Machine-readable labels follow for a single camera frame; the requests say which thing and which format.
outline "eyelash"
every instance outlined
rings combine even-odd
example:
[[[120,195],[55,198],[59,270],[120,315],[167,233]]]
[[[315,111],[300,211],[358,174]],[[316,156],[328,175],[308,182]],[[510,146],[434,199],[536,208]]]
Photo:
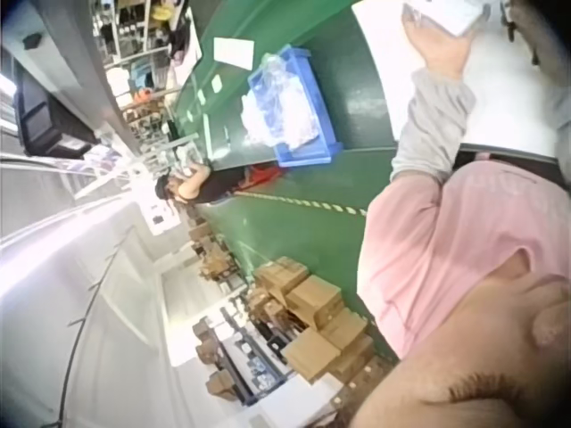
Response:
[[[461,403],[472,399],[501,399],[517,416],[524,407],[524,392],[504,374],[472,374],[458,385],[449,388],[450,402]]]

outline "pink shirt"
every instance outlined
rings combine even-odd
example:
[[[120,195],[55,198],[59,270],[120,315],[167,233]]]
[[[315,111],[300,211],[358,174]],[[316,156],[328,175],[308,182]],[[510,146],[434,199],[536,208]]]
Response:
[[[473,162],[440,187],[395,180],[371,203],[358,293],[403,358],[519,249],[533,272],[570,275],[568,195],[522,169]]]

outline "clear plastic wrap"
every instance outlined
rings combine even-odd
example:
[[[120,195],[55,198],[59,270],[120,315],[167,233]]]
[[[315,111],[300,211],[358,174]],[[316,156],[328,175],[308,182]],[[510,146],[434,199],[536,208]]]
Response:
[[[243,97],[243,106],[242,121],[253,142],[286,143],[294,150],[319,136],[318,118],[301,80],[277,55],[264,56],[261,79]]]

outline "white paper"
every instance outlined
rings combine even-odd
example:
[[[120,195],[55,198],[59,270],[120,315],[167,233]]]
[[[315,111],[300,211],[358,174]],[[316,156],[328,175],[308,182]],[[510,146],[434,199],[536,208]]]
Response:
[[[465,70],[476,108],[468,121],[466,143],[555,157],[557,135],[547,123],[550,85],[532,66],[532,54],[517,36],[508,40],[500,23],[500,0],[489,0],[492,17],[476,38]],[[424,67],[401,23],[402,0],[364,0],[352,9],[373,56],[393,129],[399,140],[414,95],[411,75]]]
[[[252,40],[214,38],[214,60],[235,65],[242,69],[252,70],[253,49],[254,42]]]

